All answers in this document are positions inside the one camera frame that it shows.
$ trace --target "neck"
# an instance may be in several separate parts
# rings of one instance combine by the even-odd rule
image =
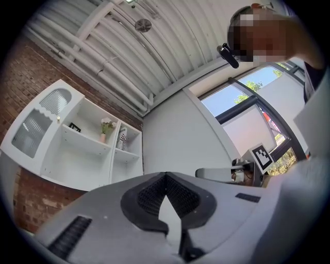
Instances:
[[[323,69],[325,67],[324,58],[313,38],[300,22],[294,21],[292,27],[294,57],[302,59],[314,69]]]

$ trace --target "round ceiling fixture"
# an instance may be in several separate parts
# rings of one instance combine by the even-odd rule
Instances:
[[[140,19],[135,23],[135,30],[141,33],[148,32],[151,27],[152,24],[148,19]]]

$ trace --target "potted plant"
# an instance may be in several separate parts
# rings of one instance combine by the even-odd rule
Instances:
[[[116,127],[116,123],[113,122],[110,118],[103,118],[101,120],[101,137],[100,142],[105,143],[106,136],[110,131],[113,131],[113,129]]]

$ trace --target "brick wall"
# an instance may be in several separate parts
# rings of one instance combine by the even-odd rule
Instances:
[[[109,102],[79,77],[62,66],[26,37],[20,37],[2,69],[0,80],[0,142],[23,108],[42,90],[63,79],[87,99],[141,130],[142,123]],[[84,192],[53,184],[19,169],[14,190],[17,225],[35,233],[47,219]]]

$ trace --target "shelving unit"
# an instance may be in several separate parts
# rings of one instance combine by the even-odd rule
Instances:
[[[100,142],[103,118],[117,124],[105,143]],[[71,129],[71,123],[81,132]],[[125,150],[116,148],[121,127],[128,129]],[[142,133],[62,80],[45,89],[23,109],[0,148],[34,174],[84,191],[143,174]]]

